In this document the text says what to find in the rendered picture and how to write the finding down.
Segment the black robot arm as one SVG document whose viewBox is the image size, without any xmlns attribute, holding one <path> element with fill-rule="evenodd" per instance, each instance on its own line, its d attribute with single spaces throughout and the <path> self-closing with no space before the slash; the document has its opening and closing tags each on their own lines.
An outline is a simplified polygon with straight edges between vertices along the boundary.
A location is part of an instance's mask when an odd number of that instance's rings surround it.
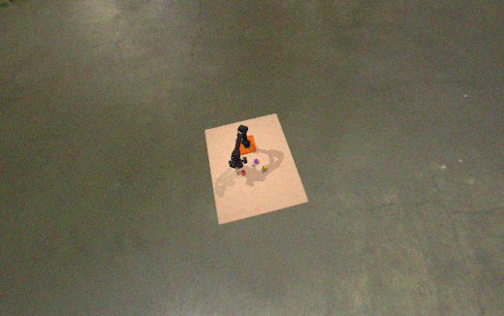
<svg viewBox="0 0 504 316">
<path fill-rule="evenodd" d="M 240 131 L 240 133 L 238 131 Z M 247 131 L 248 131 L 248 127 L 244 126 L 244 125 L 240 125 L 237 128 L 236 146 L 235 146 L 235 149 L 233 150 L 232 156 L 231 156 L 231 160 L 233 160 L 232 164 L 230 166 L 231 168 L 240 169 L 243 167 L 243 164 L 241 162 L 239 162 L 239 160 L 240 160 L 240 150 L 239 149 L 240 149 L 240 144 L 243 144 L 245 148 L 250 147 L 251 141 L 249 141 L 247 139 L 247 134 L 246 134 Z"/>
</svg>

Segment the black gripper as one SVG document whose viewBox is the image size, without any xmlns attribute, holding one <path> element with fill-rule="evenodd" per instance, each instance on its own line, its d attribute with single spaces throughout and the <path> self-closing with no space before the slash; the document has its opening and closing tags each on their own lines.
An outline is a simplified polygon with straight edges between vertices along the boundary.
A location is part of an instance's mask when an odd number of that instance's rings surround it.
<svg viewBox="0 0 504 316">
<path fill-rule="evenodd" d="M 240 160 L 239 160 L 239 162 L 241 162 L 241 163 L 243 162 L 244 164 L 245 164 L 245 163 L 247 163 L 247 158 L 246 158 L 246 157 L 242 157 L 242 159 L 243 159 L 243 160 L 241 160 L 241 159 L 240 159 Z M 233 160 L 230 160 L 230 161 L 229 161 L 229 165 L 230 165 L 230 166 L 231 166 L 231 164 L 232 164 L 232 161 L 233 161 Z"/>
</svg>

